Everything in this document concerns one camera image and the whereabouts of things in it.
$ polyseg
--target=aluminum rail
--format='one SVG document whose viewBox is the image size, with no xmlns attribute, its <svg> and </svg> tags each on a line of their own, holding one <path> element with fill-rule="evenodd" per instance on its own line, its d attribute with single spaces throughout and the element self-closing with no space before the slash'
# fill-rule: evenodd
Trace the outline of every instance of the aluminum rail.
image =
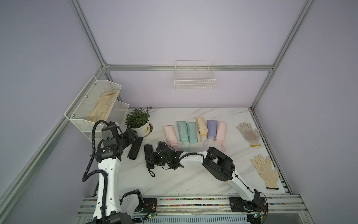
<svg viewBox="0 0 358 224">
<path fill-rule="evenodd" d="M 181 65 L 192 68 L 193 65 Z M 205 68 L 207 65 L 196 65 Z M 174 71 L 175 65 L 106 65 L 108 71 Z M 215 71 L 272 71 L 273 65 L 214 65 Z"/>
<path fill-rule="evenodd" d="M 305 4 L 303 5 L 300 14 L 298 15 L 294 25 L 292 26 L 283 46 L 281 47 L 281 50 L 279 52 L 279 54 L 277 55 L 275 62 L 274 62 L 274 68 L 272 71 L 269 71 L 267 74 L 267 77 L 265 79 L 265 81 L 263 82 L 257 96 L 255 97 L 255 100 L 253 101 L 252 105 L 251 105 L 251 109 L 255 109 L 262 97 L 262 95 L 264 94 L 264 92 L 266 91 L 267 87 L 269 86 L 269 83 L 271 82 L 272 78 L 274 77 L 277 69 L 279 68 L 283 58 L 285 57 L 288 49 L 290 48 L 293 40 L 295 39 L 297 32 L 299 31 L 299 29 L 301 28 L 304 20 L 306 19 L 306 17 L 308 16 L 308 13 L 310 12 L 311 8 L 313 7 L 314 3 L 316 0 L 306 0 Z"/>
<path fill-rule="evenodd" d="M 100 67 L 95 77 L 99 78 L 105 73 L 105 68 Z M 74 110 L 77 105 L 81 102 L 87 91 L 92 86 L 92 82 L 88 82 L 87 85 L 82 89 L 78 94 L 76 99 L 71 104 L 69 111 Z M 65 131 L 65 128 L 69 124 L 69 120 L 62 116 L 60 121 L 56 124 L 53 130 L 50 132 L 45 141 L 41 144 L 40 148 L 36 151 L 33 157 L 30 159 L 25 168 L 21 171 L 15 181 L 12 183 L 10 188 L 6 191 L 4 196 L 0 200 L 0 224 L 5 222 L 13 208 L 16 206 L 22 195 L 24 194 L 27 187 L 30 185 L 31 181 L 41 169 L 42 165 L 45 163 L 52 150 L 57 145 L 59 139 Z"/>
</svg>

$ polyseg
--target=wire basket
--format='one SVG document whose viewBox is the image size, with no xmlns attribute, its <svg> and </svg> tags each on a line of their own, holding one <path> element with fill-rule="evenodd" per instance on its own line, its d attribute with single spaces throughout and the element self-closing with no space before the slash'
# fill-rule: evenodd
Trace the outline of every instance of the wire basket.
<svg viewBox="0 0 358 224">
<path fill-rule="evenodd" d="M 213 90 L 214 61 L 175 61 L 175 90 Z"/>
<path fill-rule="evenodd" d="M 70 108 L 65 112 L 65 116 L 67 117 L 67 119 L 70 120 L 70 122 L 74 124 L 76 128 L 78 128 L 89 140 L 91 140 L 92 138 L 91 133 L 95 122 L 89 121 L 88 117 L 91 111 L 96 106 L 99 97 L 102 96 L 105 92 L 112 92 L 116 90 L 120 91 L 122 87 L 121 85 L 108 80 L 97 80 L 94 76 L 91 79 L 94 79 L 95 82 L 92 84 L 91 88 L 88 90 L 85 97 L 83 97 L 74 112 L 72 114 L 68 114 Z M 115 100 L 114 103 L 111 105 L 111 108 L 105 121 L 113 121 L 118 124 L 123 123 L 128 108 L 129 104 Z M 101 130 L 103 126 L 104 124 L 100 123 L 96 127 L 96 143 L 100 139 L 102 139 Z"/>
</svg>

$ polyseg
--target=green plant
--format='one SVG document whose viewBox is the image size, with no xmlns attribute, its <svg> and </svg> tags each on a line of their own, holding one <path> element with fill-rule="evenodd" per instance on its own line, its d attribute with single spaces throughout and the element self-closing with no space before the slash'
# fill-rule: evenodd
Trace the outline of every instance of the green plant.
<svg viewBox="0 0 358 224">
<path fill-rule="evenodd" d="M 133 111 L 131 111 L 130 114 L 127 114 L 126 118 L 126 124 L 130 128 L 140 128 L 144 126 L 148 122 L 149 115 L 149 109 L 147 107 L 147 110 L 142 108 L 135 108 Z"/>
</svg>

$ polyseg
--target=lavender folded umbrella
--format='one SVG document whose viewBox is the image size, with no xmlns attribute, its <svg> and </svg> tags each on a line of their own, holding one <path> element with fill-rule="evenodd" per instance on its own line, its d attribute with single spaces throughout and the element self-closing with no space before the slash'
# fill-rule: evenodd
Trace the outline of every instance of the lavender folded umbrella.
<svg viewBox="0 0 358 224">
<path fill-rule="evenodd" d="M 216 130 L 218 127 L 218 121 L 217 120 L 207 120 L 207 127 L 208 127 L 208 135 L 207 135 L 207 139 L 204 142 L 204 146 L 208 145 L 209 139 L 216 138 Z"/>
</svg>

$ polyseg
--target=dirty white glove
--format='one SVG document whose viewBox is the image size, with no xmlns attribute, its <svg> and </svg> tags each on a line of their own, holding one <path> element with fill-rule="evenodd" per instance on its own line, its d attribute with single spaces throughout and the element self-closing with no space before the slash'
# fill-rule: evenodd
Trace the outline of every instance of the dirty white glove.
<svg viewBox="0 0 358 224">
<path fill-rule="evenodd" d="M 271 158 L 266 157 L 266 161 L 261 154 L 251 159 L 252 164 L 256 167 L 260 177 L 265 181 L 267 189 L 278 190 L 277 181 L 279 180 L 279 173 L 277 169 L 272 170 Z"/>
<path fill-rule="evenodd" d="M 251 147 L 260 146 L 260 132 L 258 129 L 253 130 L 250 123 L 242 123 L 236 128 L 242 133 L 244 138 L 246 138 L 249 142 Z"/>
</svg>

